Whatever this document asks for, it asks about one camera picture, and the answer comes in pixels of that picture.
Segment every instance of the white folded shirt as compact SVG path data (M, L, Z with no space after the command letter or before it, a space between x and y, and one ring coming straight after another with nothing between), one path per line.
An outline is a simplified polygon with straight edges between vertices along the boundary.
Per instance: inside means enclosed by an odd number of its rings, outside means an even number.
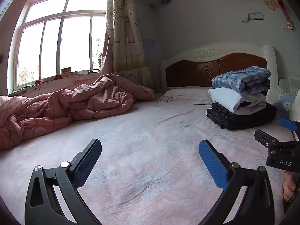
M243 95L230 88L217 88L207 91L213 102L218 102L223 107L236 115L251 115L266 107L266 96L260 92L252 95ZM244 101L251 102L246 107L240 104Z

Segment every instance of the folded clothing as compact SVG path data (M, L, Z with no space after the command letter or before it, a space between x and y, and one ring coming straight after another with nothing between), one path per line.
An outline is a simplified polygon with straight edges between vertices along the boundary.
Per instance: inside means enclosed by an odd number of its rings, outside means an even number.
M230 88L217 88L207 91L213 102L218 102L237 115L251 115L266 107L266 96L260 92L244 95Z
M244 70L231 71L214 77L211 81L213 88L232 88L241 94L254 94L270 89L270 70L257 66Z
M266 103L266 108L249 116L235 115L218 103L207 109L206 116L222 129L242 130L271 122L276 115L276 107Z

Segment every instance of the plaid shirt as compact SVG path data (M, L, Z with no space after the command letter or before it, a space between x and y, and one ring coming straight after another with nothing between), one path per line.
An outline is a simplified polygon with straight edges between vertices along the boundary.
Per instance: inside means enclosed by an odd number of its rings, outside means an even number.
M244 70L231 71L214 77L211 81L213 88L232 88L241 94L250 95L270 89L268 69L252 66Z

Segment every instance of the bolt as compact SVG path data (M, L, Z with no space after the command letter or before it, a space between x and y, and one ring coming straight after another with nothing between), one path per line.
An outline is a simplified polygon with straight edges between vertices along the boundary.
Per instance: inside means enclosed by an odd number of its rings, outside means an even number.
M63 167L63 168L65 168L65 167L69 166L69 162L62 162L60 164L60 166Z
M239 165L238 163L236 163L236 162L233 162L233 163L231 164L231 166L232 166L233 168L239 168L239 167L240 167L240 165Z
M42 167L40 166L40 165L37 165L37 166L35 166L35 168L34 168L34 170L35 171L38 171L38 170L40 170Z
M260 166L260 167L259 167L259 170L260 170L261 172L265 172L265 171L266 171L266 168L265 168L264 166Z

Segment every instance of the blanket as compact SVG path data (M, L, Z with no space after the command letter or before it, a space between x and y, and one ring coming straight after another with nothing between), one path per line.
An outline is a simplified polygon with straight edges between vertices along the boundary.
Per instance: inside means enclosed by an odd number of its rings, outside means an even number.
M211 81L213 88L232 88L241 94L254 94L270 89L270 70L257 66L244 70L231 71L214 77Z
M0 150L59 130L73 121L125 113L134 100L154 99L154 91L114 74L73 91L62 89L34 98L0 96Z
M249 116L235 115L219 103L213 103L207 109L206 116L222 129L242 130L258 127L271 122L276 115L276 107L266 103L266 108Z
M237 115L251 115L266 107L266 96L260 92L243 95L230 88L209 89L213 102L218 102Z

